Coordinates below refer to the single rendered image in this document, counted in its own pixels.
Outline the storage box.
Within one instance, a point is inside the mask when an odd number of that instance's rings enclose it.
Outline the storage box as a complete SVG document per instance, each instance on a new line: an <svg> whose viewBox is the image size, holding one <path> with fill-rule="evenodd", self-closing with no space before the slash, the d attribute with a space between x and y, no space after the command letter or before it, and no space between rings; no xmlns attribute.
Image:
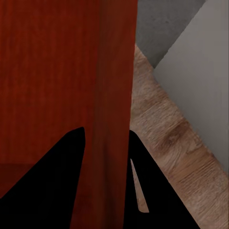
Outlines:
<svg viewBox="0 0 229 229"><path fill-rule="evenodd" d="M0 199L68 132L70 229L123 229L138 0L0 0Z"/></svg>

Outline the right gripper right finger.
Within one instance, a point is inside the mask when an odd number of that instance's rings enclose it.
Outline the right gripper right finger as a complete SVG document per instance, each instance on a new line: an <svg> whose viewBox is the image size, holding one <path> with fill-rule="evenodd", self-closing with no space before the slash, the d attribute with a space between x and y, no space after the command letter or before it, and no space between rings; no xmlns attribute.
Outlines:
<svg viewBox="0 0 229 229"><path fill-rule="evenodd" d="M131 159L149 209L138 210ZM123 229L200 229L138 135L130 130Z"/></svg>

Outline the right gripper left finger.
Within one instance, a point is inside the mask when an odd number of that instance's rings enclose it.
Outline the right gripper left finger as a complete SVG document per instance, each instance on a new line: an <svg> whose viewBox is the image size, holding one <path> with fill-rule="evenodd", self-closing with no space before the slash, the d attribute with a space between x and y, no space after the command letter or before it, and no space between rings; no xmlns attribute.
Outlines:
<svg viewBox="0 0 229 229"><path fill-rule="evenodd" d="M84 127L66 133L0 199L0 229L70 229L84 150Z"/></svg>

